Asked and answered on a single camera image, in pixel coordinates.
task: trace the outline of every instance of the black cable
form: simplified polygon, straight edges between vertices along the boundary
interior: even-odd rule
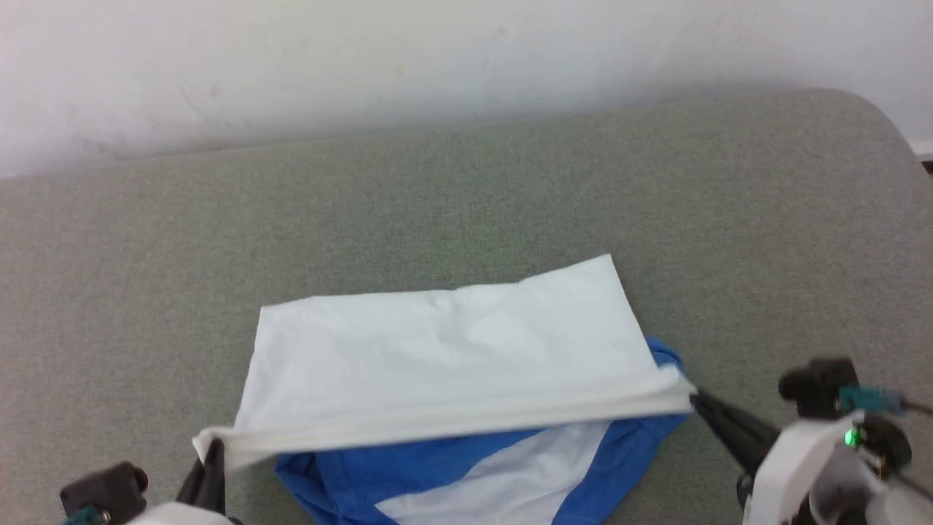
[[[915,412],[920,412],[921,414],[926,414],[933,417],[933,406],[928,406],[926,404],[913,403],[910,401],[904,401],[900,404],[907,410],[913,410]]]
[[[921,496],[927,498],[931,503],[933,503],[933,493],[931,493],[926,487],[917,483],[913,479],[901,474],[900,472],[895,472],[891,474],[891,477],[896,478],[901,485],[907,487],[910,490],[920,494]]]

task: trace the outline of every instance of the green light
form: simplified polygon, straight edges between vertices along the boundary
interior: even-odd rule
[[[843,439],[845,440],[845,444],[849,447],[858,447],[858,430],[849,429],[846,431]]]

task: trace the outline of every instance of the folded white fabric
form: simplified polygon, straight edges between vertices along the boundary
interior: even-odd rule
[[[690,411],[648,350],[609,255],[513,284],[265,306],[232,471],[318,451]]]

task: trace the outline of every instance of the blue fabric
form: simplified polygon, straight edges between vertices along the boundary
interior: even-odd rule
[[[658,364],[677,355],[648,338]],[[602,522],[647,470],[664,436],[685,416],[628,419],[609,426],[590,471],[553,523]],[[494,433],[385,447],[286,454],[275,473],[319,525],[390,525],[378,502],[450,485],[479,460],[540,431]]]

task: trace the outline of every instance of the gray tabletop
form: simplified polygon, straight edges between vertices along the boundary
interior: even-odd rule
[[[120,460],[171,499],[229,424],[258,310],[502,282],[609,252],[643,329],[776,423],[776,381],[848,355],[933,401],[933,181],[865,101],[810,90],[563,121],[241,149],[0,181],[0,512],[55,523]],[[933,425],[905,422],[933,484]],[[696,419],[609,523],[733,523],[738,469]],[[307,518],[269,464],[247,524]]]

